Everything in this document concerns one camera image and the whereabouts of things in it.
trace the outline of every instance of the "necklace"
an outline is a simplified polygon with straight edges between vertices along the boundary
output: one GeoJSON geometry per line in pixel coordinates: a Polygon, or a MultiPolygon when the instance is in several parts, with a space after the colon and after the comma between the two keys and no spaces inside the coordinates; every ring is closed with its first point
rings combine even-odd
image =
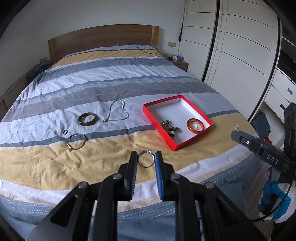
{"type": "Polygon", "coordinates": [[[110,108],[109,108],[109,115],[108,115],[108,117],[107,117],[106,119],[102,119],[102,121],[103,121],[103,122],[106,122],[106,121],[123,121],[123,120],[127,119],[127,118],[129,117],[129,114],[128,114],[128,112],[124,109],[125,104],[126,104],[126,103],[125,103],[123,100],[121,100],[121,99],[118,99],[118,100],[113,101],[112,104],[110,105],[110,108]],[[120,103],[121,103],[121,108],[122,108],[123,111],[127,114],[127,117],[124,118],[124,119],[109,120],[109,117],[110,117],[110,115],[111,115],[111,108],[112,108],[112,105],[113,105],[116,101],[120,101],[120,103]]]}

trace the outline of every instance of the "white drawer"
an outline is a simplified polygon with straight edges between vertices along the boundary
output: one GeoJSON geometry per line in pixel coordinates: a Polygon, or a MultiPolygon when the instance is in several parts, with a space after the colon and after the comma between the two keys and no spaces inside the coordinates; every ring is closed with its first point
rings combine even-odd
{"type": "Polygon", "coordinates": [[[278,69],[271,83],[291,103],[296,103],[296,85],[278,69]]]}
{"type": "Polygon", "coordinates": [[[272,85],[270,86],[267,95],[265,96],[265,102],[269,104],[271,108],[276,112],[276,114],[282,119],[284,122],[284,109],[290,104],[289,101],[272,85]]]}

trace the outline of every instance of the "bolt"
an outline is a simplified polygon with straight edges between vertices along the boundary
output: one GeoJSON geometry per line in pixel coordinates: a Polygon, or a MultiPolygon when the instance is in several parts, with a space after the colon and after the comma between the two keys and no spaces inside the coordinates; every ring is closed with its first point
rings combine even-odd
{"type": "Polygon", "coordinates": [[[115,173],[115,174],[113,174],[112,177],[113,177],[114,180],[118,180],[118,179],[120,179],[122,177],[122,175],[119,174],[119,173],[115,173]]]}
{"type": "Polygon", "coordinates": [[[205,183],[205,187],[208,188],[208,189],[212,189],[212,188],[215,187],[215,185],[214,185],[214,183],[212,183],[212,182],[206,182],[206,183],[205,183]]]}
{"type": "Polygon", "coordinates": [[[87,182],[80,182],[78,184],[78,187],[81,188],[81,189],[86,188],[87,187],[87,182]]]}
{"type": "Polygon", "coordinates": [[[178,173],[172,173],[171,174],[172,179],[178,179],[179,177],[180,177],[180,174],[178,174],[178,173]]]}

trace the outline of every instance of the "gloved hand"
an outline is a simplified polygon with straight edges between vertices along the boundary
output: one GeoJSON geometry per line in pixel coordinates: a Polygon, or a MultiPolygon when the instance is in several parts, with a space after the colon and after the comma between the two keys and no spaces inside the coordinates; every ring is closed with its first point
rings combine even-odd
{"type": "MultiPolygon", "coordinates": [[[[261,199],[258,202],[258,209],[260,217],[264,215],[262,212],[265,207],[271,202],[271,195],[274,193],[280,198],[284,198],[286,192],[288,191],[290,184],[289,183],[279,183],[277,181],[271,182],[271,179],[268,178],[265,182],[262,190],[261,199]]],[[[292,187],[281,204],[281,206],[270,216],[270,218],[266,219],[274,219],[275,223],[281,223],[286,221],[295,211],[296,209],[296,188],[295,182],[293,182],[292,187]]]]}

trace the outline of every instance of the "headboard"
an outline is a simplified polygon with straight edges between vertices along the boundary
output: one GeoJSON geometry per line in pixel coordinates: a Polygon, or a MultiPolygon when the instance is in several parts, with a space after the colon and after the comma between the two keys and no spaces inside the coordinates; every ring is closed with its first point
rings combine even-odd
{"type": "Polygon", "coordinates": [[[159,26],[114,24],[73,31],[48,40],[50,60],[54,64],[64,56],[114,44],[151,44],[157,46],[159,26]]]}

